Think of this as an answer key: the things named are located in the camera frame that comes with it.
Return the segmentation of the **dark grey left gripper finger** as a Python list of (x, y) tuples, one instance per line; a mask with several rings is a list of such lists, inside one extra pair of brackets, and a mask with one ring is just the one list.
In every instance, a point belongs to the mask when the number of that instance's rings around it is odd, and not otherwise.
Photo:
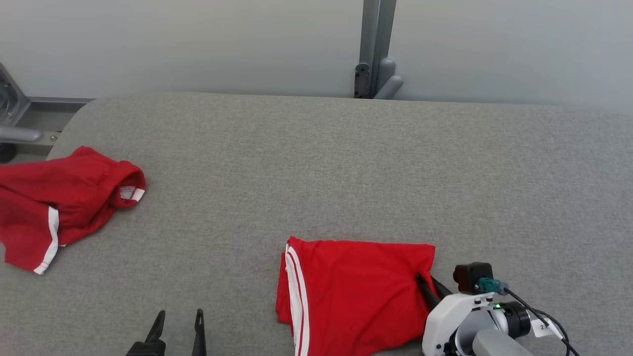
[(145, 338), (145, 343), (158, 343), (161, 342), (160, 337), (163, 333), (164, 322), (166, 318), (166, 311), (159, 311), (156, 316), (150, 331)]
[(196, 336), (194, 338), (191, 356), (207, 356), (204, 312), (202, 309), (197, 309), (194, 331), (196, 332)]

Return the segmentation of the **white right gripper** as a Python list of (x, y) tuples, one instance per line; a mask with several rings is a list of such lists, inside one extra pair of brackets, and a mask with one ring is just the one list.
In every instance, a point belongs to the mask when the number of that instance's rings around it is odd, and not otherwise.
[(424, 356), (449, 356), (451, 350), (456, 356), (509, 354), (508, 322), (491, 304), (495, 293), (453, 294), (433, 276), (430, 284), (420, 273), (414, 279), (430, 312), (421, 342)]

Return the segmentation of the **red white lettered jersey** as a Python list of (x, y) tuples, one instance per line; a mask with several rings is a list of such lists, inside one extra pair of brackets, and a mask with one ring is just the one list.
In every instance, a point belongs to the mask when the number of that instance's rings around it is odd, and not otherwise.
[(275, 311), (294, 356), (371, 356), (420, 338), (429, 309), (415, 278), (431, 282), (435, 249), (290, 237)]

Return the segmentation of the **red shorts white stripe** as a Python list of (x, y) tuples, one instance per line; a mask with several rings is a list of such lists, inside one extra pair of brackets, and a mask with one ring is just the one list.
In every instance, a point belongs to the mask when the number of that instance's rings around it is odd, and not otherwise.
[(97, 232), (146, 189), (141, 168), (87, 146), (63, 158), (0, 167), (4, 261), (45, 273), (59, 248)]

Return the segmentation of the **grey metal post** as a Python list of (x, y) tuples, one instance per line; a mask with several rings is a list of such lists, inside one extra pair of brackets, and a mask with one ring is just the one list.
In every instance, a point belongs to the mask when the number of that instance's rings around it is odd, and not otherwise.
[(397, 0), (362, 0), (362, 29), (354, 98), (393, 99), (404, 79), (389, 58)]

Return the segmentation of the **grey metal frame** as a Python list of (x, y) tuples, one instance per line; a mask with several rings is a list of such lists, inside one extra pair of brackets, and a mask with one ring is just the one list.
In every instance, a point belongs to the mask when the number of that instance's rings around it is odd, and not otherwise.
[(61, 131), (18, 128), (17, 124), (32, 104), (64, 104), (84, 106), (91, 98), (59, 98), (27, 96), (0, 63), (0, 144), (53, 146)]

